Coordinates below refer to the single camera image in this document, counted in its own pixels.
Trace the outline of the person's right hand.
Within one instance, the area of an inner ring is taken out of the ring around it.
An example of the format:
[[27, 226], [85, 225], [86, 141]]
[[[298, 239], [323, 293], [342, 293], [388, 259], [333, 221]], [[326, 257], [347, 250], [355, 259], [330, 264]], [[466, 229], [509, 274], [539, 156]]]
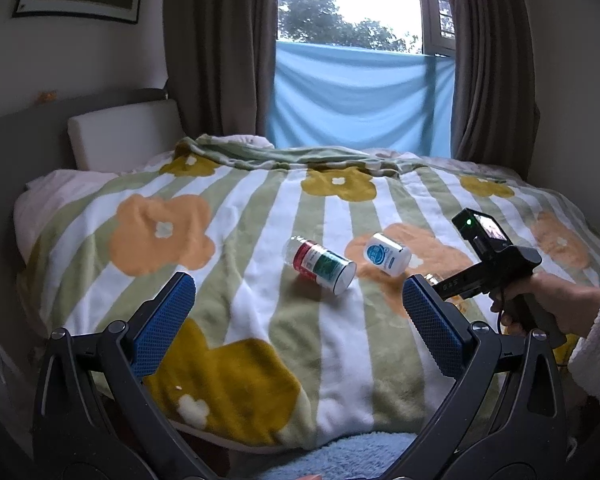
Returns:
[[506, 302], [521, 295], [531, 295], [538, 304], [556, 318], [559, 330], [586, 338], [600, 312], [600, 287], [584, 286], [545, 272], [509, 285], [502, 292], [491, 292], [491, 310], [502, 312], [501, 324], [507, 335], [524, 335], [526, 331], [516, 318], [505, 313]]

